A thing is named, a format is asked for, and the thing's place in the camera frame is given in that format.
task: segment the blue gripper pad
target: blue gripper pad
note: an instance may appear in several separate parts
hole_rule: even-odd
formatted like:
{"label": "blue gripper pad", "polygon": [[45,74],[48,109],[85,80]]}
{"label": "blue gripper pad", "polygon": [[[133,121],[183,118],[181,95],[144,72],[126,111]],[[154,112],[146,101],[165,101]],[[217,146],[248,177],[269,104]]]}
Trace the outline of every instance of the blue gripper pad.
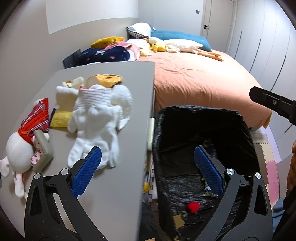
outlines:
{"label": "blue gripper pad", "polygon": [[84,193],[94,172],[99,166],[101,159],[102,152],[101,149],[97,147],[73,178],[72,194],[74,195],[74,197],[77,197],[78,195],[82,195]]}
{"label": "blue gripper pad", "polygon": [[211,191],[221,197],[224,193],[223,179],[200,147],[196,147],[194,150],[194,161],[207,181]]}

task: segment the plaid pillow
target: plaid pillow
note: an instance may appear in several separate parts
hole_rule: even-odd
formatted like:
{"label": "plaid pillow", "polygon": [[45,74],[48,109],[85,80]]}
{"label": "plaid pillow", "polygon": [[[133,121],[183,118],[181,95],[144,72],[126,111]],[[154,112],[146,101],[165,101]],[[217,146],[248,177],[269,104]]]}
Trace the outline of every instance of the plaid pillow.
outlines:
{"label": "plaid pillow", "polygon": [[139,33],[137,33],[137,32],[135,32],[135,29],[134,30],[130,30],[130,28],[132,28],[132,27],[127,27],[127,29],[128,29],[128,33],[131,35],[131,36],[133,36],[133,37],[135,37],[135,38],[148,38],[148,36],[144,36],[144,35],[142,35],[142,34],[139,34]]}

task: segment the wall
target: wall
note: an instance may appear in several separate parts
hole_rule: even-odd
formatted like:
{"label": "wall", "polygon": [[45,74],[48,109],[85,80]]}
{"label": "wall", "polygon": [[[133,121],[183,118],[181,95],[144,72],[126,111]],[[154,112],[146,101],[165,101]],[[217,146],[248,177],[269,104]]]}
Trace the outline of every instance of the wall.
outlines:
{"label": "wall", "polygon": [[98,38],[126,37],[126,27],[136,22],[138,18],[97,20],[49,34],[45,0],[23,0],[0,32],[0,153],[32,96],[64,68],[64,58]]}
{"label": "wall", "polygon": [[149,23],[157,30],[200,35],[203,4],[204,0],[139,0],[139,21]]}
{"label": "wall", "polygon": [[138,0],[46,0],[49,33],[90,21],[137,18]]}

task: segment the orange bedsheet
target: orange bedsheet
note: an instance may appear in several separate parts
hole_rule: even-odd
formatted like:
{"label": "orange bedsheet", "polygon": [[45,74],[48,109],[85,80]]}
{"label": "orange bedsheet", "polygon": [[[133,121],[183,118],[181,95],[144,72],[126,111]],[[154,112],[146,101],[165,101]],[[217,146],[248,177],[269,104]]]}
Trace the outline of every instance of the orange bedsheet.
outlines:
{"label": "orange bedsheet", "polygon": [[155,62],[155,109],[199,105],[237,110],[248,127],[267,126],[271,110],[251,101],[256,79],[229,55],[223,62],[192,53],[157,52],[139,61]]}

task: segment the white knit toy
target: white knit toy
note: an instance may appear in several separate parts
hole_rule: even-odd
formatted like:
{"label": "white knit toy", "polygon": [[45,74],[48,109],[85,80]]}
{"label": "white knit toy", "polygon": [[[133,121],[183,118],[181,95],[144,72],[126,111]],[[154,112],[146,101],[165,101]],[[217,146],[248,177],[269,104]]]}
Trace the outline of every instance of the white knit toy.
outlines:
{"label": "white knit toy", "polygon": [[115,167],[119,156],[116,129],[121,130],[129,121],[132,105],[131,93],[125,86],[105,88],[93,85],[80,89],[68,122],[68,131],[77,131],[76,141],[68,156],[71,168],[79,159],[85,158],[94,146],[100,147],[102,160],[97,169],[109,164]]}

